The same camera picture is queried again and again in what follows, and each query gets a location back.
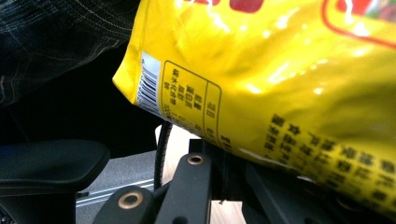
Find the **red printed graphic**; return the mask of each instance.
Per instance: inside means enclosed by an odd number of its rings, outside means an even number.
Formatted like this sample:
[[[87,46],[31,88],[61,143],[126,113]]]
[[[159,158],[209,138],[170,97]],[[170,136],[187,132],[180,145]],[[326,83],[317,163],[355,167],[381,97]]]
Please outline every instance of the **red printed graphic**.
[[[324,0],[322,19],[339,35],[396,49],[395,35],[377,32],[396,28],[396,0]]]
[[[193,3],[216,6],[220,0],[193,0]],[[230,0],[230,8],[235,11],[255,13],[262,7],[264,0]]]
[[[262,7],[264,0],[231,0],[230,7],[235,11],[254,13]]]
[[[338,0],[337,8],[363,17],[396,22],[396,0]]]

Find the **person's leg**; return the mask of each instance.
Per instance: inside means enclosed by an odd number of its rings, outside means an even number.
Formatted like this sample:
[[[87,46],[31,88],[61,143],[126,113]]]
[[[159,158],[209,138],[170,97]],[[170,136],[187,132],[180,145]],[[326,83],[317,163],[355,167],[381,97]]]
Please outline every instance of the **person's leg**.
[[[0,105],[130,38],[138,0],[0,2]]]

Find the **barcode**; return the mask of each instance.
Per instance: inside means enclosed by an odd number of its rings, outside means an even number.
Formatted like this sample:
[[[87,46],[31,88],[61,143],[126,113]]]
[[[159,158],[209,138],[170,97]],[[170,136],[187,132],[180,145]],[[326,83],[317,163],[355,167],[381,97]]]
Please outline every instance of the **barcode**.
[[[137,104],[148,112],[160,116],[157,90],[161,62],[147,53],[142,53],[142,74],[137,93]]]

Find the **chair armrest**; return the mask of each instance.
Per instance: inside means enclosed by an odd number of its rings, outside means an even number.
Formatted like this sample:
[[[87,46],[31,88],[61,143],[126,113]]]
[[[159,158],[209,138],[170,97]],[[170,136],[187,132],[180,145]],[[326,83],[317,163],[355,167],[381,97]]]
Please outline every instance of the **chair armrest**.
[[[0,197],[85,189],[109,159],[107,147],[85,140],[0,147]]]

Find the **snack bag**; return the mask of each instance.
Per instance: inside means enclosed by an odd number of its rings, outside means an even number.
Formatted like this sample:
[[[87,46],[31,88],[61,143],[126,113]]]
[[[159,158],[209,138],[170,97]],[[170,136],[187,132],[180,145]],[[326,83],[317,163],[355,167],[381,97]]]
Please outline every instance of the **snack bag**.
[[[396,5],[142,0],[114,82],[236,156],[396,219]]]

